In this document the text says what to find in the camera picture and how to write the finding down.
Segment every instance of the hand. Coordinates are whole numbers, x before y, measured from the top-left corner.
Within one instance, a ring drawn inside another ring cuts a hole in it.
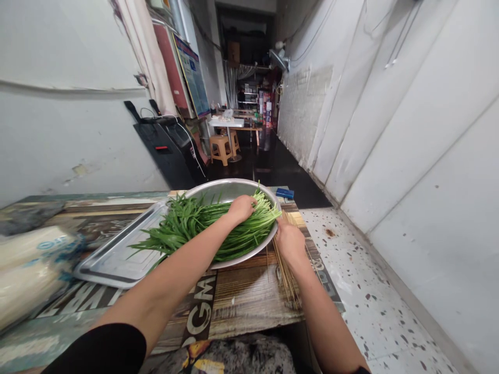
[[[277,218],[277,223],[279,224],[279,229],[277,230],[275,239],[279,246],[279,251],[291,271],[295,272],[303,264],[310,263],[305,252],[305,237],[298,227],[285,222],[281,217]]]
[[[241,195],[232,202],[229,211],[227,212],[227,216],[230,217],[236,225],[238,225],[246,221],[251,216],[251,213],[255,211],[253,204],[257,204],[254,197]]]

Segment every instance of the blue box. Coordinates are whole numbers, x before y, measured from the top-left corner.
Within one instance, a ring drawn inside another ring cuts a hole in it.
[[[288,199],[293,199],[293,197],[295,196],[295,192],[286,189],[277,189],[275,195],[280,197],[286,197]]]

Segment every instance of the stainless steel bowl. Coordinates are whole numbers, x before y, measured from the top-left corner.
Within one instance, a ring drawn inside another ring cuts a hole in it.
[[[238,178],[229,178],[229,179],[220,179],[213,182],[208,182],[205,184],[201,184],[186,193],[186,197],[196,197],[201,198],[204,196],[203,203],[209,205],[213,199],[213,203],[218,202],[218,198],[220,197],[221,203],[228,203],[233,201],[236,197],[241,195],[253,195],[258,188],[258,183],[247,180],[247,179],[238,179]],[[260,185],[260,191],[262,191],[267,199],[277,205],[278,210],[281,210],[281,205],[279,204],[279,200],[277,197],[265,186]],[[277,222],[274,223],[272,230],[270,230],[269,235],[265,238],[265,240],[251,252],[238,257],[236,259],[224,262],[217,262],[210,266],[210,269],[221,269],[227,268],[232,265],[236,265],[243,261],[246,261],[248,258],[253,257],[262,249],[265,248],[267,244],[272,240],[275,233],[277,231]]]

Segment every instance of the poster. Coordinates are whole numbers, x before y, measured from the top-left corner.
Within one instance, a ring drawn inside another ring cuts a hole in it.
[[[201,75],[199,57],[177,35],[173,34],[173,38],[177,46],[180,66],[182,66],[183,75],[194,104],[194,110],[198,118],[203,117],[209,113],[209,103],[204,88],[203,76]]]

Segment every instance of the curtain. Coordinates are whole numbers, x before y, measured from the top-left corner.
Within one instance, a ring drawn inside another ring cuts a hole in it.
[[[177,114],[166,67],[157,44],[151,16],[144,0],[113,0],[119,5],[119,19],[147,78],[147,89],[163,114]]]
[[[237,109],[238,106],[238,80],[245,79],[256,72],[256,66],[239,65],[231,68],[229,62],[224,60],[225,91],[227,93],[227,106],[231,109]]]
[[[238,70],[231,68],[229,62],[224,60],[225,91],[227,93],[227,106],[230,109],[238,108]]]
[[[256,72],[256,66],[251,65],[239,65],[238,68],[238,79],[248,78]]]

